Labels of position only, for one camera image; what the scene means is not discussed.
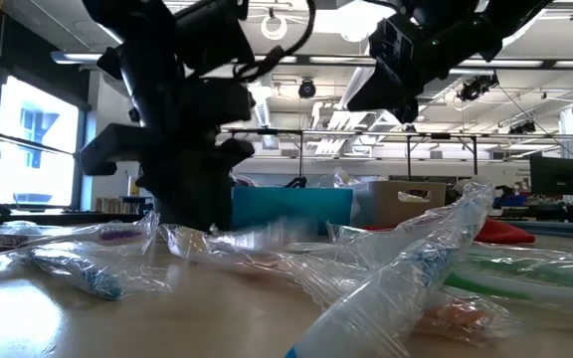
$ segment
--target table surface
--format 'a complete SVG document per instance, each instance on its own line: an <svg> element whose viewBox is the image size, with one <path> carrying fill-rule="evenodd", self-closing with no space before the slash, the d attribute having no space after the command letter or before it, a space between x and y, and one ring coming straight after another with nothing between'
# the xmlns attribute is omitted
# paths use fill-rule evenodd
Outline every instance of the table surface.
<svg viewBox="0 0 573 358"><path fill-rule="evenodd" d="M573 245L541 241L550 248ZM320 313L285 281L184 263L162 243L146 259L167 269L173 292L104 301L0 261L0 357L284 357ZM572 316L517 311L529 328L516 338L477 348L414 335L409 350L422 358L573 358Z"/></svg>

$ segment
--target security camera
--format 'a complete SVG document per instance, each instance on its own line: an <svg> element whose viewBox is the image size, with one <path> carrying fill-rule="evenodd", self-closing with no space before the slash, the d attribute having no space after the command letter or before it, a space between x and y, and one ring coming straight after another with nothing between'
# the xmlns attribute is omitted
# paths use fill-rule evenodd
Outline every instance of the security camera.
<svg viewBox="0 0 573 358"><path fill-rule="evenodd" d="M297 92L300 98L312 98L315 96L315 85L313 84L313 80L311 79L304 79L302 80L302 84L299 86L299 91Z"/></svg>

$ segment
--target cardboard box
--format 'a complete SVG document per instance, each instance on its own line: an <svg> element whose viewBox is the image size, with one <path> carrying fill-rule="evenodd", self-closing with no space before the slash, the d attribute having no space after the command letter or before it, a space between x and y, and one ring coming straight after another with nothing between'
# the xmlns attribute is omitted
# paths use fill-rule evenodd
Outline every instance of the cardboard box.
<svg viewBox="0 0 573 358"><path fill-rule="evenodd" d="M421 202L402 201L410 191L430 194ZM446 184L405 181L370 182L355 191L363 227L388 229L446 204Z"/></svg>

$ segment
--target ceiling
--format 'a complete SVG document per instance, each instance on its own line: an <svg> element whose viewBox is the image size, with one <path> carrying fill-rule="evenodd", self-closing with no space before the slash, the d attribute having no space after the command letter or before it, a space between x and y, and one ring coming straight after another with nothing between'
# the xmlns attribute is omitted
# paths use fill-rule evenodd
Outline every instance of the ceiling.
<svg viewBox="0 0 573 358"><path fill-rule="evenodd" d="M251 0L250 19L243 23L243 29L256 54L265 54L275 45L288 46L303 32L306 19L304 0L288 0L292 10L285 10L286 0L278 0L277 14L291 17L287 20L284 37L269 40L261 31L261 23L267 14L265 0L259 3ZM99 52L116 42L88 16L81 0L9 0L5 11L22 24L35 31L57 47L68 52ZM551 12L538 20L529 31L515 43L506 47L499 55L502 58L573 58L573 22L569 21L572 11ZM545 17L563 19L545 20ZM347 24L359 21L326 21L324 26L338 33L314 33L300 51L312 55L361 55L367 41L348 42L339 34ZM275 30L278 24L269 24ZM268 99L271 113L292 114L276 116L275 127L299 127L311 115L315 100L299 99L297 88L302 78L312 78L317 86L317 96L340 98L349 85L355 69L350 67L312 67L281 65L273 72L274 96ZM455 99L461 81L442 84L452 88L435 99L435 105L428 105L422 111L423 120L416 123L420 131L487 131L507 132L510 119L534 109L536 120L545 130L558 129L558 109L570 104L573 99L573 71L498 71L501 86L481 98L481 101L465 106Z"/></svg>

